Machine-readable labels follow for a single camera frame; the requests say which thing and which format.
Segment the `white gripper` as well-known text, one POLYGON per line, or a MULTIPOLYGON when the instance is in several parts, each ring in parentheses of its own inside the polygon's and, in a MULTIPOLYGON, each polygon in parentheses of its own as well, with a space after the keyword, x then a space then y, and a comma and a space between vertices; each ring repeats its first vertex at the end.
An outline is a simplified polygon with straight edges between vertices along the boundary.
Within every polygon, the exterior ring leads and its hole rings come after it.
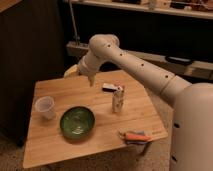
POLYGON ((64 78, 77 76, 80 73, 88 77, 89 85, 92 87, 95 83, 94 75, 99 68, 100 60, 93 53, 87 53, 80 59, 78 65, 75 64, 65 71, 64 78))

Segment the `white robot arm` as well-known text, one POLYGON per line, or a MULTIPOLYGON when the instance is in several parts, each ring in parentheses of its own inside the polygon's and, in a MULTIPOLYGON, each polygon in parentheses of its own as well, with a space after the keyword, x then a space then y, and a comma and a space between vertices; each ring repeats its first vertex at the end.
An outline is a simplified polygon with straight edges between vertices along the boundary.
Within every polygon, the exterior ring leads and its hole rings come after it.
POLYGON ((93 80, 111 62, 149 88, 173 108, 170 171, 213 171, 213 84, 192 84, 121 49, 112 34, 96 34, 87 44, 70 42, 80 58, 78 71, 93 80))

